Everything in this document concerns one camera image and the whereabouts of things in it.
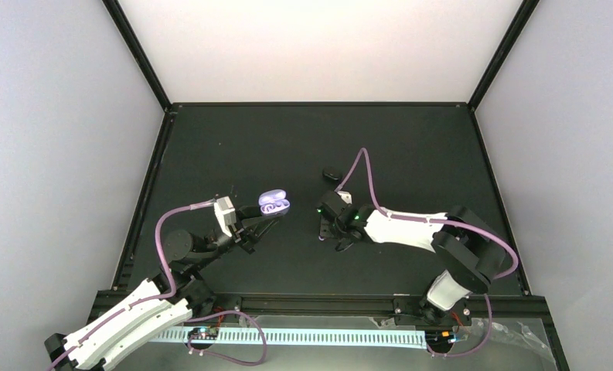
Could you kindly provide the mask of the lavender earbud charging case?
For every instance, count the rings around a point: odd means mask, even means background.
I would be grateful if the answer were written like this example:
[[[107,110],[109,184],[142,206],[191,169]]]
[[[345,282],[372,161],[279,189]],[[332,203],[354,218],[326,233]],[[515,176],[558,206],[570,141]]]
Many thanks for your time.
[[[287,213],[291,203],[283,189],[273,189],[259,195],[258,206],[263,216],[274,216]]]

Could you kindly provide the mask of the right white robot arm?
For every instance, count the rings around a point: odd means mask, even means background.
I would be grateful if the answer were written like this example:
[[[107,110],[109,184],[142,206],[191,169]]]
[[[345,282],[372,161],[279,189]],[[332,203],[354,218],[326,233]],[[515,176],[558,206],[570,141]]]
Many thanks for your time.
[[[508,253],[495,232],[463,206],[447,213],[403,213],[355,206],[346,193],[328,191],[317,210],[320,237],[337,240],[338,251],[354,243],[392,243],[435,254],[443,270],[418,303],[420,316],[431,324],[470,294],[486,294]]]

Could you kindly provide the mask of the black earbud charging case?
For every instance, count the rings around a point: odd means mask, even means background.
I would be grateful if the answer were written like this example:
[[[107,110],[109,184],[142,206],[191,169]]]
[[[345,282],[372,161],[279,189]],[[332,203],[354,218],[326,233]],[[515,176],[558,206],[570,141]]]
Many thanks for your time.
[[[342,181],[342,179],[344,178],[344,175],[337,168],[327,166],[322,169],[322,177],[327,182],[338,184]]]

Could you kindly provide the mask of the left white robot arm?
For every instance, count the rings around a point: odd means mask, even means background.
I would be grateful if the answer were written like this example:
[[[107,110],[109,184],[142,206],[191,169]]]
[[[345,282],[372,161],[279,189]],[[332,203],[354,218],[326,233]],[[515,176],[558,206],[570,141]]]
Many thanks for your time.
[[[162,238],[164,222],[175,214],[213,210],[217,227],[202,238],[176,233]],[[253,253],[254,245],[290,209],[287,200],[235,207],[225,196],[180,206],[158,220],[154,238],[160,271],[144,279],[112,308],[68,335],[45,341],[50,370],[112,370],[136,349],[172,326],[192,319],[210,320],[216,295],[200,271],[239,247]]]

